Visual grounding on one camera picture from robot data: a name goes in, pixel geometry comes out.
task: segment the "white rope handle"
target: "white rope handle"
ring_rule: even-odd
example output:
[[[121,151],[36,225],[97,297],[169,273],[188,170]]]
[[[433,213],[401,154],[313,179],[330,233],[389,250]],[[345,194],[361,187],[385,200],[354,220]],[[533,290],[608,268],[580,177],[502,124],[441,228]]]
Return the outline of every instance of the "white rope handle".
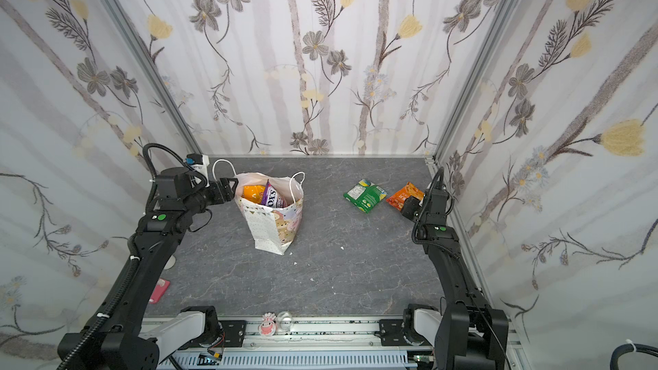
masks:
[[[297,175],[302,175],[302,177],[301,177],[301,182],[300,182],[300,186],[301,186],[302,183],[304,183],[304,180],[306,179],[306,173],[304,173],[304,172],[302,172],[302,171],[298,171],[297,173],[295,173],[294,175],[292,175],[292,177],[290,178],[290,182],[288,182],[288,187],[290,187],[290,195],[292,196],[292,202],[293,202],[293,203],[297,203],[297,201],[295,200],[295,194],[292,193],[292,180],[293,180],[293,179],[295,178],[295,176],[297,176]]]
[[[215,160],[215,162],[212,164],[212,178],[215,179],[215,181],[217,181],[217,176],[215,176],[215,166],[217,166],[217,164],[218,164],[220,161],[226,161],[226,163],[230,164],[230,165],[231,165],[231,169],[233,169],[233,175],[234,175],[234,176],[237,176],[237,173],[235,172],[235,168],[233,167],[233,163],[231,163],[230,161],[228,161],[228,160],[226,160],[226,159],[217,159],[217,160]]]

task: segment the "orange snack bag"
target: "orange snack bag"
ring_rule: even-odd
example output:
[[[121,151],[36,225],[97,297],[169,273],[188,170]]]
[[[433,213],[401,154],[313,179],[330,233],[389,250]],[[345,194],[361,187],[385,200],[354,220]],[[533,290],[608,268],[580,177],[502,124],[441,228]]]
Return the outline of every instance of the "orange snack bag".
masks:
[[[394,208],[398,210],[402,210],[402,206],[404,206],[405,200],[407,200],[410,196],[414,196],[418,200],[423,199],[423,192],[417,189],[416,186],[412,185],[411,182],[407,183],[406,186],[401,188],[397,193],[393,194],[391,197],[386,199],[386,201],[393,206]]]
[[[265,186],[245,186],[242,197],[248,201],[253,201],[256,204],[260,204],[261,200],[263,199],[263,192],[265,192]]]

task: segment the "snack bag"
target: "snack bag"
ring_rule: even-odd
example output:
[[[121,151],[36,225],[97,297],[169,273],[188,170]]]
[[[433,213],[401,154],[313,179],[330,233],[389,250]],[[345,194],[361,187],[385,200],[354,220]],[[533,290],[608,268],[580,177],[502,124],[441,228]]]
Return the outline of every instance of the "snack bag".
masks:
[[[414,196],[418,200],[422,200],[424,193],[421,192],[416,186],[412,185],[411,182],[409,182],[406,186],[398,190],[397,193],[386,199],[386,201],[394,208],[402,210],[402,206],[404,206],[405,200],[411,196]]]
[[[284,196],[281,196],[279,192],[276,191],[274,186],[270,184],[269,180],[267,180],[267,184],[265,185],[263,199],[260,201],[260,204],[274,209],[283,209],[288,206],[285,204]]]
[[[249,225],[256,249],[283,255],[300,227],[304,203],[301,184],[304,183],[306,174],[298,171],[292,177],[270,177],[262,173],[237,173],[230,161],[218,161],[226,161],[231,165],[237,179],[234,201]],[[301,181],[295,180],[298,175],[302,175]],[[250,201],[245,190],[252,187],[257,191],[262,189],[263,197],[267,188],[275,189],[275,193],[281,196],[287,206],[273,208]]]
[[[361,209],[361,211],[370,213],[370,210],[386,197],[386,191],[377,185],[373,185],[364,178],[352,190],[343,194],[343,197]]]
[[[242,197],[253,203],[260,204],[263,201],[263,192],[265,192],[265,186],[245,186]]]

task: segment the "gray marble floor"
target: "gray marble floor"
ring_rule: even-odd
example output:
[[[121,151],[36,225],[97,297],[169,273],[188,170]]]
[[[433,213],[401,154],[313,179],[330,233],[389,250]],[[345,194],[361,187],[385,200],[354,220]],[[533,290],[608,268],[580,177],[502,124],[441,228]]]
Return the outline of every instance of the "gray marble floor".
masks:
[[[238,172],[275,177],[306,172],[304,214],[295,240],[284,256],[255,250],[237,206],[214,206],[210,224],[187,233],[176,251],[176,265],[162,272],[171,285],[159,303],[149,306],[147,316],[175,316],[186,306],[199,305],[213,305],[220,315],[282,310],[293,315],[402,314],[410,302],[438,307],[443,290],[423,248],[411,242],[411,222],[384,201],[365,214],[343,198],[362,178],[389,194],[408,181],[424,189],[430,173],[422,159],[232,161]],[[196,216],[195,225],[206,217]]]

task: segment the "white paper bag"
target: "white paper bag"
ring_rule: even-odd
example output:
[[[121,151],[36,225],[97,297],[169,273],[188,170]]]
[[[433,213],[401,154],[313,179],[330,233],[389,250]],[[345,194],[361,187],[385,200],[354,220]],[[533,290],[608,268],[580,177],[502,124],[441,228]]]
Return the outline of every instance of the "white paper bag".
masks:
[[[297,175],[302,175],[301,182],[295,180]],[[301,184],[304,183],[306,174],[300,171],[292,177],[269,177],[262,173],[238,173],[235,177],[237,178],[237,188],[234,200],[247,220],[256,249],[283,255],[300,226],[304,202],[304,191]],[[288,207],[270,208],[242,197],[244,186],[264,186],[267,181],[270,181],[276,191],[284,197]]]

